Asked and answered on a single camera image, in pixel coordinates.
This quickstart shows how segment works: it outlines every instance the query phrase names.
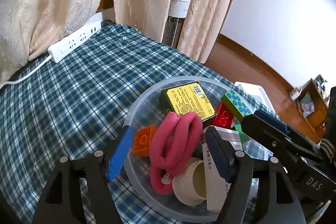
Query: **pink rope toy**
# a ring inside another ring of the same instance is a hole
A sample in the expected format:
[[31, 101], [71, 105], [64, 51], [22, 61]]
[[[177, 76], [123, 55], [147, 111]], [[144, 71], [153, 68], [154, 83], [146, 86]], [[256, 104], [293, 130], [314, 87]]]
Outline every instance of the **pink rope toy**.
[[175, 112], [167, 114], [149, 147], [151, 184], [157, 193], [168, 195], [173, 192], [172, 183], [161, 182], [162, 169], [171, 179], [183, 171], [200, 142], [202, 128], [202, 120], [194, 112], [180, 117]]

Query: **brown floor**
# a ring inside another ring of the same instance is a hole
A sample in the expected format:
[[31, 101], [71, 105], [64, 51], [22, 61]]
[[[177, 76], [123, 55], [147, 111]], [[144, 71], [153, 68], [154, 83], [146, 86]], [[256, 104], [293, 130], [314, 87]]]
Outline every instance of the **brown floor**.
[[310, 130], [296, 103], [289, 98], [288, 94], [293, 88], [267, 64], [229, 38], [219, 35], [204, 65], [233, 83], [240, 81], [262, 86], [285, 123], [314, 142], [322, 138]]

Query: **green plaid fabric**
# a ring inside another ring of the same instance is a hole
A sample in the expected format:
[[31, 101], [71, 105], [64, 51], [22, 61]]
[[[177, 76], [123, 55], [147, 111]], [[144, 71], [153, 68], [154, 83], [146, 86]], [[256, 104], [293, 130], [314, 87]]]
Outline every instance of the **green plaid fabric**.
[[[245, 97], [255, 110], [266, 110], [212, 70], [117, 24], [97, 32], [60, 63], [50, 61], [29, 79], [6, 87], [0, 95], [0, 190], [19, 219], [31, 223], [60, 156], [79, 159], [104, 147], [117, 136], [141, 93], [180, 75], [215, 79]], [[261, 155], [263, 148], [254, 145], [247, 152]], [[84, 182], [82, 187], [87, 220], [93, 223]], [[110, 183], [110, 191], [124, 223], [178, 223], [148, 207], [125, 171]]]

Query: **orange block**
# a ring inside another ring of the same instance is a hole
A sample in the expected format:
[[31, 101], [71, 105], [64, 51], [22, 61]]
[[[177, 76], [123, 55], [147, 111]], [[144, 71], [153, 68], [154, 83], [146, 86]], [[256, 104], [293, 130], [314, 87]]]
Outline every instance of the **orange block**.
[[149, 145], [151, 144], [156, 131], [157, 128], [152, 124], [148, 127], [138, 130], [134, 137], [133, 154], [140, 157], [148, 157]]

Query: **power socket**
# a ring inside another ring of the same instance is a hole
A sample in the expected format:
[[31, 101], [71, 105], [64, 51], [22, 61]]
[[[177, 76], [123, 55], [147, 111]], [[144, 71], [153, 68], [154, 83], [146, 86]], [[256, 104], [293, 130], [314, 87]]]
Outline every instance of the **power socket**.
[[70, 52], [83, 45], [92, 35], [101, 29], [101, 22], [97, 21], [90, 25], [84, 25], [72, 34], [64, 37], [48, 48], [51, 60], [55, 63], [61, 61]]

